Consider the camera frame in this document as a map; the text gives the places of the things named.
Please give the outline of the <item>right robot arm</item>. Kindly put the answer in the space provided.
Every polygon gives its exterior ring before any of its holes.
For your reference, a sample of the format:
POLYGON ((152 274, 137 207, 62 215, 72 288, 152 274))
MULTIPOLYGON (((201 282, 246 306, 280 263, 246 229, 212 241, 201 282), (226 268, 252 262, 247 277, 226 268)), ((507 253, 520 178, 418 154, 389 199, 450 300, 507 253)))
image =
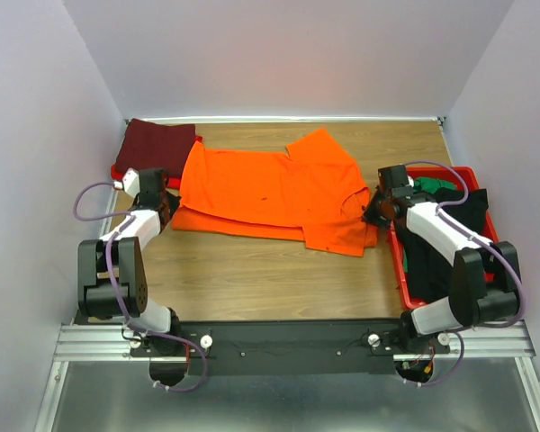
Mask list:
POLYGON ((382 341, 414 353, 440 333, 471 327, 504 329, 522 319, 525 300, 515 247, 478 234, 446 212, 468 197, 464 188, 460 199, 437 202, 415 190, 405 165, 379 169, 364 221, 403 227, 423 238, 452 268, 448 295, 404 311, 396 329, 382 341))

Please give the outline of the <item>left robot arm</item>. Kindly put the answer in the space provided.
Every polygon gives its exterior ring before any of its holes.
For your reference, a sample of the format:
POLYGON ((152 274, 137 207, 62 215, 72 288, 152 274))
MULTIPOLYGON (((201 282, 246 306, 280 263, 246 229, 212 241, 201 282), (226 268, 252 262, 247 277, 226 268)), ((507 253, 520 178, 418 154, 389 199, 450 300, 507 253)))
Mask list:
POLYGON ((182 345, 176 313, 149 297, 142 251, 163 232, 179 207, 180 198, 167 190, 164 168, 130 168, 112 186, 133 198, 123 221, 98 239, 77 248, 77 304, 82 316, 122 320, 125 327, 146 334, 163 356, 182 345))

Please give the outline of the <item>orange t-shirt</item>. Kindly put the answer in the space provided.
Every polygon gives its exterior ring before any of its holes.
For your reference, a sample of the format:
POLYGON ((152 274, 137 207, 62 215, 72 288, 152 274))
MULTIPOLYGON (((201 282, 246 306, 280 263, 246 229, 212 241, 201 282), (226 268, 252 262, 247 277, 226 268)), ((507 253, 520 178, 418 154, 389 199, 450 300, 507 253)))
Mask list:
POLYGON ((361 257, 378 240, 363 220, 371 191, 356 161, 324 129, 283 152, 193 145, 179 189, 175 230, 300 241, 361 257))

